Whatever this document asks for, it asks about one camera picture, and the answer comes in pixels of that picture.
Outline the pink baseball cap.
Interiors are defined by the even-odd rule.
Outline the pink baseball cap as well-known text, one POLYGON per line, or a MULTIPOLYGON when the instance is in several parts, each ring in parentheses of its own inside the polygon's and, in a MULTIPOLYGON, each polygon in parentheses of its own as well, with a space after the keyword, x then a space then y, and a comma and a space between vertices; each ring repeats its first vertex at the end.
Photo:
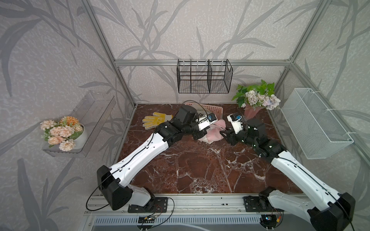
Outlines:
POLYGON ((207 134, 198 141, 205 142, 207 144, 212 144, 213 142, 220 141, 224 137, 220 134, 221 131, 225 131, 226 124, 223 119, 212 124, 209 129, 206 130, 207 134))

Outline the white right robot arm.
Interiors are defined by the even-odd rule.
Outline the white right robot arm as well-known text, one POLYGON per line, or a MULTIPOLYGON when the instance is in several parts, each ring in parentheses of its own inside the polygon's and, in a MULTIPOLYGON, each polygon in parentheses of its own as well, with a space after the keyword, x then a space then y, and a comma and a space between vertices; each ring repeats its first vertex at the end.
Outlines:
POLYGON ((258 119, 244 120, 234 113, 227 117, 232 127, 220 134, 232 146, 252 147, 261 159, 285 174, 308 197, 307 200, 267 187, 258 196, 245 198, 246 210, 286 211, 309 222, 317 231, 343 231, 352 226, 356 201, 349 193, 328 186, 299 163, 278 140, 267 137, 265 124, 258 119))

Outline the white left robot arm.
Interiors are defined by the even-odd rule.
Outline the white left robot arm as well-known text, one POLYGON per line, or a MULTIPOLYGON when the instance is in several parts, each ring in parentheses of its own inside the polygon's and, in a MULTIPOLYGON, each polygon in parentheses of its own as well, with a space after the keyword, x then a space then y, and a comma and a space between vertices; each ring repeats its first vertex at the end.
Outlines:
POLYGON ((217 121, 217 116, 203 106, 196 109, 182 105, 176 115, 169 121, 159 124, 154 132, 138 148, 122 161, 97 170, 97 189, 113 210, 129 204, 143 208, 152 208, 154 195, 145 188, 131 185, 133 178, 151 160, 182 140, 192 135, 195 140, 204 137, 210 125, 217 121))

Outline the pink perforated plastic basket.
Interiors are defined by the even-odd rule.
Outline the pink perforated plastic basket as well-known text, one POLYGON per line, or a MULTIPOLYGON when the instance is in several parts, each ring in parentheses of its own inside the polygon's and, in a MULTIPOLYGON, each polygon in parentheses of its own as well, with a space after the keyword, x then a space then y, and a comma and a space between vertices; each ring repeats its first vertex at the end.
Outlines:
POLYGON ((218 120, 223 119, 223 107, 214 105, 198 105, 197 103, 187 102, 185 105, 192 106, 198 111, 203 111, 202 107, 207 110, 208 114, 214 113, 218 120))

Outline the yellow white work glove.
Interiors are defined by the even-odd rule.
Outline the yellow white work glove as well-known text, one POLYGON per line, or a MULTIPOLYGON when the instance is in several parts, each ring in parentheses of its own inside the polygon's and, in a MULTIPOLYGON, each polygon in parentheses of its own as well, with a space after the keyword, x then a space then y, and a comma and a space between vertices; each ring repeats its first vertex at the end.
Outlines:
POLYGON ((156 128, 161 123, 164 123, 166 121, 170 121, 173 119, 172 115, 163 114, 160 112, 154 112, 152 116, 145 116, 142 120, 143 127, 145 130, 150 130, 153 128, 156 128))

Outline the artificial flower bouquet green leaves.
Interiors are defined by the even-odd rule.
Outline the artificial flower bouquet green leaves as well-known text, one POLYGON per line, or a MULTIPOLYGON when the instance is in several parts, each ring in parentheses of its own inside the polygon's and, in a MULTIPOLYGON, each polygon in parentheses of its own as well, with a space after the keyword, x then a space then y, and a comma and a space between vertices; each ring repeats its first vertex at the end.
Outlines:
POLYGON ((238 85, 232 101, 236 101, 240 108, 250 106, 253 109, 260 107, 270 111, 278 108, 281 103, 281 99, 275 95, 275 83, 264 80, 255 85, 238 85))

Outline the aluminium back crossbar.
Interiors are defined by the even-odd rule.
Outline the aluminium back crossbar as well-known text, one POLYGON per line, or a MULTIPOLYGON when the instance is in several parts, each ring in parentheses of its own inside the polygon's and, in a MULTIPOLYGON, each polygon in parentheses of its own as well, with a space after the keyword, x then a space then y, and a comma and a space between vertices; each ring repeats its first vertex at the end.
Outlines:
MULTIPOLYGON (((288 66, 291 62, 289 60, 228 60, 232 66, 288 66)), ((117 67, 123 66, 206 66, 208 60, 116 60, 117 67)))

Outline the white pot peach flowers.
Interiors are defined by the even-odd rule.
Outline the white pot peach flowers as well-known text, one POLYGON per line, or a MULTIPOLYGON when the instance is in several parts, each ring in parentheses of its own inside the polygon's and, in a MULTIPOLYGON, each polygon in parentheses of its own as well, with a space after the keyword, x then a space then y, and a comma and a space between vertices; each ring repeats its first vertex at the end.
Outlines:
POLYGON ((62 152, 82 149, 88 140, 86 127, 73 116, 64 116, 59 120, 44 120, 40 123, 40 129, 48 147, 57 146, 62 152))

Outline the aluminium front rail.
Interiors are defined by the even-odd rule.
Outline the aluminium front rail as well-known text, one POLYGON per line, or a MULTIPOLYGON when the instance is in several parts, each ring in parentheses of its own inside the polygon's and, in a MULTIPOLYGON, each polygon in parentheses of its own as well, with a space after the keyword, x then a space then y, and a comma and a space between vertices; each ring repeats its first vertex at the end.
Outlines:
MULTIPOLYGON (((184 194, 156 194, 156 197, 168 197, 167 212, 162 215, 239 215, 261 214, 261 212, 247 212, 243 197, 248 193, 184 193, 184 194)), ((98 215, 130 215, 129 205, 113 211, 107 205, 103 196, 92 196, 88 202, 85 214, 98 215)))

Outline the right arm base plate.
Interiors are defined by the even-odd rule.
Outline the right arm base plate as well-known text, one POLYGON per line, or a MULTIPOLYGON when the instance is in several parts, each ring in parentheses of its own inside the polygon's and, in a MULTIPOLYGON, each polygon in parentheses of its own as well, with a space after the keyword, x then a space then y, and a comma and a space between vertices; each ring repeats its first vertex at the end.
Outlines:
POLYGON ((243 197, 243 202, 246 212, 283 212, 282 209, 273 208, 265 197, 249 195, 243 197))

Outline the white mesh wall basket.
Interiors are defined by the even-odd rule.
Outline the white mesh wall basket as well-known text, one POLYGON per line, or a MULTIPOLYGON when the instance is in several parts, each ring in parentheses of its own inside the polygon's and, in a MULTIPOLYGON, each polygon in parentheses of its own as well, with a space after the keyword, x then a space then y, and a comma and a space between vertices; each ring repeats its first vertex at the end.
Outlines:
POLYGON ((282 113, 307 159, 326 159, 354 143, 311 88, 295 88, 282 113))

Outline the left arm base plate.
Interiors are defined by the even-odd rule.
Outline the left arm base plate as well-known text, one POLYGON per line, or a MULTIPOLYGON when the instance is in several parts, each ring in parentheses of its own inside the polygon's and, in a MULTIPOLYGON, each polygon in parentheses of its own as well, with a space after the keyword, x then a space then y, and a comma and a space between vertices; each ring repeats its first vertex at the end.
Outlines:
POLYGON ((166 213, 168 201, 168 197, 156 197, 150 199, 144 207, 129 205, 128 213, 166 213))

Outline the aluminium frame corner post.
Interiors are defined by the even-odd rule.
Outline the aluminium frame corner post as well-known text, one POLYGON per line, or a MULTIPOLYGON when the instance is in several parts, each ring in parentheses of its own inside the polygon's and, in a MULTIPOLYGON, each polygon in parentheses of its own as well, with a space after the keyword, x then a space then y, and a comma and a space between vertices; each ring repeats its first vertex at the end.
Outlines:
POLYGON ((279 91, 281 86, 283 85, 287 75, 293 68, 293 66, 296 65, 296 60, 298 59, 299 55, 301 54, 303 48, 306 46, 308 43, 310 37, 312 36, 315 28, 317 25, 320 23, 320 20, 324 16, 325 12, 327 11, 327 8, 329 7, 331 1, 330 0, 324 0, 324 1, 319 1, 318 6, 310 19, 304 33, 302 34, 301 38, 299 39, 292 55, 289 57, 288 60, 285 60, 285 66, 284 70, 280 75, 279 80, 277 81, 275 87, 276 91, 279 91))

